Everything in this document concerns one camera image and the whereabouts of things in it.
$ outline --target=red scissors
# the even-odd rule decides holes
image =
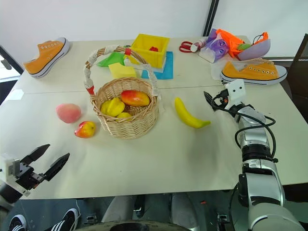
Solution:
[[[179,51],[180,52],[184,52],[184,53],[191,53],[191,46],[192,46],[192,42],[188,42],[188,41],[184,41],[181,43],[180,47],[179,47]]]

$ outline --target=white wall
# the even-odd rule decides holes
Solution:
[[[308,0],[220,0],[213,28],[254,37],[267,31],[266,56],[295,56],[308,33]]]
[[[0,44],[20,64],[57,37],[200,36],[210,0],[0,0]]]

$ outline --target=yellow sponge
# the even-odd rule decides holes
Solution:
[[[136,71],[132,66],[123,66],[120,63],[110,64],[109,70],[113,78],[137,77]]]

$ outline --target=blue cloth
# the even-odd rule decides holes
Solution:
[[[167,51],[166,64],[163,73],[154,72],[157,79],[172,79],[173,78],[173,52]],[[149,78],[146,70],[142,71],[141,78]]]

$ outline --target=orange fabric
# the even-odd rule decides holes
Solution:
[[[255,45],[255,44],[258,44],[258,43],[260,43],[260,42],[263,42],[263,41],[265,41],[265,40],[267,40],[267,39],[269,39],[269,35],[268,35],[267,32],[263,32],[263,33],[262,33],[262,36],[263,36],[263,39],[261,39],[261,40],[255,42],[254,45]]]
[[[234,58],[237,54],[242,52],[239,51],[237,47],[239,46],[239,44],[244,43],[243,40],[222,29],[216,30],[216,34],[218,35],[219,33],[221,34],[222,39],[228,44],[229,46],[228,53],[232,58]]]
[[[62,49],[64,44],[60,41],[47,41],[38,45],[39,57],[30,62],[25,62],[24,66],[28,73],[36,74],[40,72]]]
[[[248,64],[244,69],[238,71],[229,61],[222,70],[222,73],[229,78],[244,78],[251,80],[273,80],[278,78],[278,72],[275,65]]]

